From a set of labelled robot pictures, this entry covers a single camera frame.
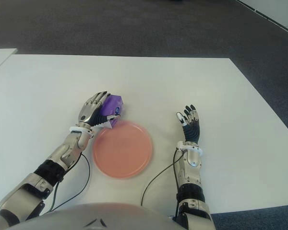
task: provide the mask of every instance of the plastic dish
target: plastic dish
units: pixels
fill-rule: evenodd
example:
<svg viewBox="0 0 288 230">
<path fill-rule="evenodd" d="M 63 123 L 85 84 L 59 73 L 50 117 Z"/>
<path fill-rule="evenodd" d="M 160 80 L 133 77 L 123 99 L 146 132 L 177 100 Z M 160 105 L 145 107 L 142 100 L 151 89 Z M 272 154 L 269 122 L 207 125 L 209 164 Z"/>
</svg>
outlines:
<svg viewBox="0 0 288 230">
<path fill-rule="evenodd" d="M 93 145 L 97 167 L 114 178 L 137 175 L 149 163 L 152 142 L 147 131 L 129 121 L 119 121 L 113 129 L 104 128 Z"/>
</svg>

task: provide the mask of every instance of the metal finger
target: metal finger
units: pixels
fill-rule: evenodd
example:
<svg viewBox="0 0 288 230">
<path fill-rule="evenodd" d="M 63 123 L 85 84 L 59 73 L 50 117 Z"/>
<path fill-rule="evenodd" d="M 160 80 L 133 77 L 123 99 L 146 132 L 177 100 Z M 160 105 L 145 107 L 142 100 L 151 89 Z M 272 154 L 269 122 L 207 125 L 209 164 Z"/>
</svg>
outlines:
<svg viewBox="0 0 288 230">
<path fill-rule="evenodd" d="M 186 106 L 186 109 L 187 109 L 187 110 L 188 110 L 188 112 L 190 113 L 192 120 L 194 120 L 194 119 L 195 119 L 195 116 L 194 116 L 194 114 L 193 114 L 193 111 L 192 111 L 192 109 L 190 109 L 190 107 L 189 107 L 189 106 Z"/>
<path fill-rule="evenodd" d="M 177 112 L 176 116 L 177 116 L 178 120 L 181 122 L 182 126 L 186 126 L 188 124 L 186 122 L 186 119 L 184 118 L 184 116 L 181 113 Z"/>
<path fill-rule="evenodd" d="M 88 103 L 93 104 L 93 101 L 98 96 L 98 94 L 99 93 L 96 93 L 93 97 L 90 97 L 89 99 L 87 99 L 87 101 L 85 102 L 85 105 L 87 105 Z"/>
<path fill-rule="evenodd" d="M 95 98 L 95 100 L 94 100 L 94 104 L 97 104 L 97 103 L 100 101 L 100 99 L 101 99 L 106 93 L 107 93 L 107 91 L 98 93 L 98 96 L 97 96 L 97 97 Z"/>
<path fill-rule="evenodd" d="M 100 103 L 100 104 L 103 104 L 104 102 L 105 102 L 105 100 L 110 96 L 111 94 L 108 92 L 106 92 L 103 96 L 102 96 L 102 98 L 100 98 L 100 100 L 99 100 L 99 102 L 98 103 Z"/>
<path fill-rule="evenodd" d="M 191 116 L 191 114 L 188 112 L 188 110 L 185 109 L 185 110 L 184 110 L 184 113 L 187 115 L 189 122 L 191 122 L 191 121 L 192 121 L 192 116 Z"/>
<path fill-rule="evenodd" d="M 194 114 L 194 119 L 195 119 L 196 121 L 198 121 L 198 114 L 197 114 L 196 108 L 195 108 L 193 105 L 191 105 L 190 107 L 191 107 L 192 112 L 193 112 L 193 114 Z"/>
<path fill-rule="evenodd" d="M 183 116 L 183 118 L 186 120 L 186 122 L 188 123 L 188 125 L 190 124 L 188 118 L 186 116 Z"/>
</svg>

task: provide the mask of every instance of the robot finger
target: robot finger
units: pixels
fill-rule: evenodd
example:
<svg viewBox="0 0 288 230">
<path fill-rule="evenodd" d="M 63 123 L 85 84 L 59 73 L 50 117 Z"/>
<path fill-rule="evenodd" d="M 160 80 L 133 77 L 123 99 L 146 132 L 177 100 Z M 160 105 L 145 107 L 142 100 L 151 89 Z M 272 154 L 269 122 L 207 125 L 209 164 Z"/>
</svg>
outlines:
<svg viewBox="0 0 288 230">
<path fill-rule="evenodd" d="M 198 121 L 198 114 L 197 114 L 196 108 L 193 105 L 191 105 L 191 109 L 194 114 L 194 119 Z"/>
<path fill-rule="evenodd" d="M 193 121 L 194 119 L 195 119 L 195 116 L 194 116 L 194 114 L 193 114 L 193 111 L 192 111 L 192 109 L 190 109 L 190 107 L 189 106 L 186 106 L 186 109 L 188 110 L 188 112 L 190 113 L 190 115 L 191 115 L 191 121 Z"/>
<path fill-rule="evenodd" d="M 183 116 L 183 118 L 186 120 L 186 122 L 189 124 L 190 122 L 189 122 L 189 120 L 188 120 L 188 118 L 186 117 L 186 116 Z"/>
<path fill-rule="evenodd" d="M 99 100 L 102 98 L 102 96 L 104 95 L 104 93 L 107 93 L 107 91 L 97 93 L 97 95 L 93 101 L 93 104 L 97 104 L 99 102 Z"/>
<path fill-rule="evenodd" d="M 102 98 L 99 100 L 99 103 L 101 104 L 101 105 L 103 105 L 103 103 L 105 102 L 105 100 L 110 96 L 111 94 L 108 92 L 104 92 L 104 94 L 103 94 L 103 96 L 102 96 Z"/>
<path fill-rule="evenodd" d="M 177 116 L 178 120 L 181 122 L 182 126 L 186 126 L 188 124 L 185 117 L 181 113 L 179 113 L 179 112 L 176 113 L 176 116 Z"/>
<path fill-rule="evenodd" d="M 185 109 L 185 110 L 184 110 L 184 113 L 187 115 L 189 122 L 191 122 L 191 121 L 192 121 L 192 116 L 191 116 L 191 114 L 188 112 L 188 110 Z"/>
<path fill-rule="evenodd" d="M 100 92 L 94 102 L 96 102 L 98 105 L 102 105 L 103 102 L 107 99 L 108 95 L 110 95 L 110 93 L 107 93 L 107 91 Z"/>
</svg>

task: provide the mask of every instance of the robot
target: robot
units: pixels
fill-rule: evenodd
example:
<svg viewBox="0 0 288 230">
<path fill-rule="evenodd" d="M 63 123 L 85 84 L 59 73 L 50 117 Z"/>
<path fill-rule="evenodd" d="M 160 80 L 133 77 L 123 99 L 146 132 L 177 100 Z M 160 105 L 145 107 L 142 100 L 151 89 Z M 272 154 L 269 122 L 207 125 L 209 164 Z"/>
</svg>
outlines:
<svg viewBox="0 0 288 230">
<path fill-rule="evenodd" d="M 186 116 L 176 114 L 185 141 L 178 142 L 173 158 L 174 171 L 175 163 L 179 162 L 178 176 L 174 173 L 178 189 L 174 218 L 121 203 L 77 205 L 40 216 L 45 206 L 43 200 L 85 150 L 93 136 L 92 127 L 120 117 L 119 114 L 100 114 L 109 96 L 108 92 L 99 92 L 89 98 L 79 113 L 78 124 L 70 128 L 65 141 L 0 201 L 0 230 L 215 230 L 201 184 L 202 150 L 197 144 L 200 127 L 193 105 L 186 106 Z"/>
</svg>

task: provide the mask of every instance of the white wall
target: white wall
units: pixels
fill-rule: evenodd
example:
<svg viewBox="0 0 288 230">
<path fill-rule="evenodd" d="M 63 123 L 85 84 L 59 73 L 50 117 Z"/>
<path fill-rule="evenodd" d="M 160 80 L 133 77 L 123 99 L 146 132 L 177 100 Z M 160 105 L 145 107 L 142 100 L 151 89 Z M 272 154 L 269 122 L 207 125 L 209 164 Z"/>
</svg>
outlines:
<svg viewBox="0 0 288 230">
<path fill-rule="evenodd" d="M 288 28 L 288 0 L 241 0 Z"/>
</svg>

